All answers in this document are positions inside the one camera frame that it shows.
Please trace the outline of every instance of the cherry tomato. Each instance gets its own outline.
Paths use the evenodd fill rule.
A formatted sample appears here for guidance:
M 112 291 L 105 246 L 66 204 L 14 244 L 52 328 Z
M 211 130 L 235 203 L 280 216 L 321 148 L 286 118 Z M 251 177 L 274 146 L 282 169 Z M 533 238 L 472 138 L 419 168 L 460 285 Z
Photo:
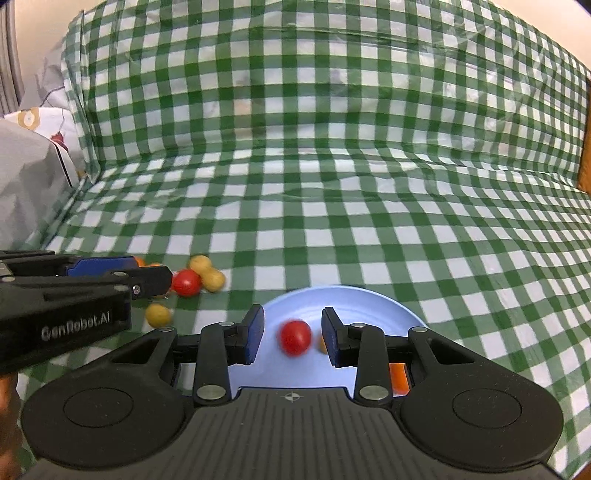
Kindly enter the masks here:
M 201 277 L 190 268 L 185 268 L 173 277 L 171 288 L 181 297 L 192 297 L 201 290 Z
M 299 356 L 311 343 L 312 330 L 303 320 L 289 320 L 279 331 L 279 344 L 286 355 Z

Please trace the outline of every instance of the light blue plate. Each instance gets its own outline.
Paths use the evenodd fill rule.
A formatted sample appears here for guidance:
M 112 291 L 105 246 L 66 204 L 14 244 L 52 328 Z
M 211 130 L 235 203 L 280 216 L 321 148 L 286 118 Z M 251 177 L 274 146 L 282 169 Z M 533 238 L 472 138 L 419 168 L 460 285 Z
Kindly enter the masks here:
M 229 368 L 232 396 L 240 387 L 347 387 L 352 395 L 357 369 L 335 368 L 318 350 L 324 307 L 333 307 L 344 324 L 375 325 L 386 335 L 406 336 L 410 328 L 425 325 L 397 301 L 363 288 L 333 285 L 286 293 L 263 305 L 265 333 L 255 362 Z M 279 328 L 289 319 L 305 320 L 312 329 L 312 345 L 298 357 L 285 355 L 277 342 Z

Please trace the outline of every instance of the human hand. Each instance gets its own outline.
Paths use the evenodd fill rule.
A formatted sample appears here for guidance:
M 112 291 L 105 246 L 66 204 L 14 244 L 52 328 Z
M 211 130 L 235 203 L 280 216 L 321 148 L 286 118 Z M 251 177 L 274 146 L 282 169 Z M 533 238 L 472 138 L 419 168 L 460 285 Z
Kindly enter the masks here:
M 22 432 L 17 426 L 21 410 L 17 381 L 17 374 L 0 377 L 0 480 L 14 480 L 21 474 L 17 458 L 22 445 Z

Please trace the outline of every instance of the green checkered tablecloth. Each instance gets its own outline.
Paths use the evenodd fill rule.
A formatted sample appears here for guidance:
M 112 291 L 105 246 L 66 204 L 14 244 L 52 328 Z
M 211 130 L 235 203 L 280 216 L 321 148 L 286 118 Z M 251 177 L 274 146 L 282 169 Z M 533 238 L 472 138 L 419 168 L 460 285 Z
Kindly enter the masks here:
M 168 300 L 180 333 L 365 286 L 546 387 L 558 471 L 591 458 L 588 71 L 548 37 L 484 0 L 110 0 L 63 73 L 90 180 L 43 245 L 209 255 L 228 283 Z M 23 395 L 147 331 L 145 305 Z

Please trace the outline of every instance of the beige wall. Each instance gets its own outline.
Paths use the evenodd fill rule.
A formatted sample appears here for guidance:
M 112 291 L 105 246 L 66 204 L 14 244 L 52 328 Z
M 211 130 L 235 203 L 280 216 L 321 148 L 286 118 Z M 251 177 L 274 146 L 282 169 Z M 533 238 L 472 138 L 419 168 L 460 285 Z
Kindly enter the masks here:
M 591 15 L 575 0 L 492 0 L 544 32 L 591 69 Z
M 101 0 L 13 0 L 17 46 L 24 78 L 66 33 L 80 10 Z M 591 68 L 591 16 L 575 0 L 493 0 L 539 28 Z
M 66 34 L 80 10 L 102 0 L 12 0 L 17 28 L 18 60 L 23 79 L 41 66 L 43 56 Z

